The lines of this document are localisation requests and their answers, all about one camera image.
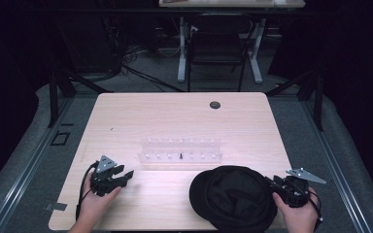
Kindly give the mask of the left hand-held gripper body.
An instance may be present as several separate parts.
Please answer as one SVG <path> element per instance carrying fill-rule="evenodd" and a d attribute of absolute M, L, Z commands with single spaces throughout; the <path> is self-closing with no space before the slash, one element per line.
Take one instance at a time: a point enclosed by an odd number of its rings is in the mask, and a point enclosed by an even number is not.
<path fill-rule="evenodd" d="M 96 195 L 104 196 L 115 189 L 113 180 L 116 178 L 112 174 L 112 169 L 117 166 L 117 163 L 108 156 L 101 156 L 90 178 L 90 187 Z"/>

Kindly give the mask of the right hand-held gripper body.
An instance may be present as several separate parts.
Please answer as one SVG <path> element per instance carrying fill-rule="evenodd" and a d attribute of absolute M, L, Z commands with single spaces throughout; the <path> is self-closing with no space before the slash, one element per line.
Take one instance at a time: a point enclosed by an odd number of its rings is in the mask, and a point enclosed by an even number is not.
<path fill-rule="evenodd" d="M 326 181 L 304 168 L 286 170 L 284 178 L 274 176 L 271 190 L 280 195 L 291 208 L 301 208 L 310 200 L 309 182 L 326 184 Z"/>

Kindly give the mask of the black hat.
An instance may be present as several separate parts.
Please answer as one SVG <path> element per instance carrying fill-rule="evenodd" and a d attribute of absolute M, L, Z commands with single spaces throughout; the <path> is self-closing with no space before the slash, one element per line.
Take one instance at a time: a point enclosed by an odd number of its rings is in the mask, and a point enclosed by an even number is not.
<path fill-rule="evenodd" d="M 189 203 L 220 233 L 264 233 L 278 212 L 264 177 L 242 166 L 199 173 L 190 184 Z"/>

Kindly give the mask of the person's left hand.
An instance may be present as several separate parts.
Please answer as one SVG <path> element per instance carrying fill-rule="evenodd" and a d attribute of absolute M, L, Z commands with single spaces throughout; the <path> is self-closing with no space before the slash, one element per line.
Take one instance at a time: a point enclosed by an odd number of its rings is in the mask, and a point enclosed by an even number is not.
<path fill-rule="evenodd" d="M 90 190 L 90 175 L 88 175 L 85 180 L 84 192 L 85 198 L 82 202 L 80 214 L 76 222 L 87 222 L 94 227 L 119 195 L 120 187 L 116 187 L 111 193 L 105 196 L 98 196 Z"/>

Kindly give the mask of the person's right hand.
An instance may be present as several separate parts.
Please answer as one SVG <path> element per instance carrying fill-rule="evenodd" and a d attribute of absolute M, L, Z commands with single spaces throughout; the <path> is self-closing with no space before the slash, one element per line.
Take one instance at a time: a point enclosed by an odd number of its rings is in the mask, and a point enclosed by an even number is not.
<path fill-rule="evenodd" d="M 314 208 L 319 202 L 316 195 L 311 195 L 312 203 L 307 203 L 301 208 L 289 207 L 276 192 L 272 193 L 272 197 L 284 217 L 288 233 L 314 233 L 319 218 Z"/>

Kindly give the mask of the grey tape strip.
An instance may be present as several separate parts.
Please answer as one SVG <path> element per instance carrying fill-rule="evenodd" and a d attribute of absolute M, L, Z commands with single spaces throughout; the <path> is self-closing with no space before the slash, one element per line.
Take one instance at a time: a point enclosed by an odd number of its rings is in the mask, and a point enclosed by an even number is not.
<path fill-rule="evenodd" d="M 46 211 L 65 211 L 67 208 L 67 204 L 64 203 L 48 203 L 45 206 Z"/>

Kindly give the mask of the clear acrylic peg rack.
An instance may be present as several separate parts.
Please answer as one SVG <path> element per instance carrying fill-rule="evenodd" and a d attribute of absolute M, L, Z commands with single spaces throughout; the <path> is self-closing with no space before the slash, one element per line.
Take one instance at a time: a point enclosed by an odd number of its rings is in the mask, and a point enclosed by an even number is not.
<path fill-rule="evenodd" d="M 220 140 L 205 138 L 147 138 L 138 153 L 141 163 L 220 163 Z"/>

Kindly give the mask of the black tape square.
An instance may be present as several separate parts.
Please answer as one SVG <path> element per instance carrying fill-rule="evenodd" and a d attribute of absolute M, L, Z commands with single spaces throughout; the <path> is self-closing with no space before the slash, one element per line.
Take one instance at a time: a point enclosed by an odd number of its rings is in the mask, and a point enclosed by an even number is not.
<path fill-rule="evenodd" d="M 69 132 L 57 131 L 51 140 L 52 146 L 65 146 L 70 137 Z"/>

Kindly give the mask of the black chair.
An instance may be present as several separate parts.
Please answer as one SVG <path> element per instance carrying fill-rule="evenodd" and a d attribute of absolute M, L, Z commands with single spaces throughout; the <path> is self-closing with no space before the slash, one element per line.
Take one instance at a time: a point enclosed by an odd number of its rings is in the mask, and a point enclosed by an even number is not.
<path fill-rule="evenodd" d="M 255 24 L 246 14 L 201 14 L 189 20 L 186 50 L 186 87 L 191 91 L 193 65 L 241 67 L 238 87 L 242 88 L 249 43 Z"/>

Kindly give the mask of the white-legged desk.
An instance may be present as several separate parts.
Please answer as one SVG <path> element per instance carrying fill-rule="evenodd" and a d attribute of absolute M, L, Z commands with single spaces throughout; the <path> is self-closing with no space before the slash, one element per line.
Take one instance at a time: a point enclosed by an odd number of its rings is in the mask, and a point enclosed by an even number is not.
<path fill-rule="evenodd" d="M 301 9 L 305 6 L 304 0 L 159 0 L 160 7 L 166 8 L 254 8 L 259 10 L 278 9 Z M 255 24 L 253 34 L 254 48 L 249 51 L 250 64 L 253 71 L 254 81 L 262 83 L 259 66 L 256 60 L 259 51 L 266 19 L 262 18 Z"/>

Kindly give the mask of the black metal frame stand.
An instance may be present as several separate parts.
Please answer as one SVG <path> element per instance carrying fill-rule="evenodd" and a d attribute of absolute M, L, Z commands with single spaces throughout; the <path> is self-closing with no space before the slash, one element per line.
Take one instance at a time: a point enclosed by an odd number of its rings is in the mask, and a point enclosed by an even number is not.
<path fill-rule="evenodd" d="M 77 81 L 98 94 L 111 93 L 111 90 L 107 90 L 91 82 L 65 66 L 62 62 L 62 58 L 59 56 L 56 44 L 49 34 L 43 37 L 42 44 L 46 45 L 45 55 L 51 65 L 49 81 L 51 114 L 48 128 L 53 127 L 60 119 L 58 92 L 61 92 L 66 98 L 74 98 L 76 96 L 77 90 L 73 87 L 72 81 Z"/>
<path fill-rule="evenodd" d="M 279 83 L 275 88 L 267 91 L 266 95 L 268 97 L 275 96 L 294 85 L 299 86 L 298 92 L 296 93 L 296 97 L 299 101 L 308 101 L 310 98 L 313 98 L 313 122 L 320 131 L 323 131 L 323 77 L 321 72 L 318 69 L 305 72 L 293 80 Z"/>

